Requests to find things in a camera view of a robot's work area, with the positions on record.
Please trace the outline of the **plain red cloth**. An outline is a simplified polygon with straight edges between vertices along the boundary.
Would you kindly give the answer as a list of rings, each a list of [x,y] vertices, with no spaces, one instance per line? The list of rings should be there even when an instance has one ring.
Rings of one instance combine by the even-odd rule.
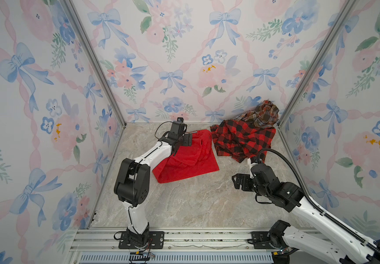
[[[192,145],[181,146],[176,155],[160,162],[153,170],[158,183],[171,183],[217,172],[219,165],[212,148],[211,132],[204,129],[192,134]]]

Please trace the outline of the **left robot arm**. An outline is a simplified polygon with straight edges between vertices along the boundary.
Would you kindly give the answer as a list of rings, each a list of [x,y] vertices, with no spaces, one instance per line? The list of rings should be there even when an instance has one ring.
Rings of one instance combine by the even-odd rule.
[[[181,146],[191,146],[191,140],[187,124],[179,117],[150,150],[121,162],[114,193],[126,209],[128,224],[119,238],[114,237],[119,241],[120,249],[146,249],[151,245],[150,225],[143,204],[149,194],[150,174],[163,160],[175,155]]]

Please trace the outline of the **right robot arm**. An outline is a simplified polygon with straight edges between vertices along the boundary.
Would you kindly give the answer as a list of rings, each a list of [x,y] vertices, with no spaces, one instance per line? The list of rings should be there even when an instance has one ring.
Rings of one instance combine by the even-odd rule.
[[[263,163],[250,165],[249,174],[231,177],[235,189],[252,192],[308,222],[326,238],[320,239],[283,220],[276,221],[264,235],[252,235],[248,243],[270,246],[277,257],[304,251],[328,264],[380,264],[380,239],[374,240],[338,220],[316,203],[303,188],[281,182],[272,168]]]

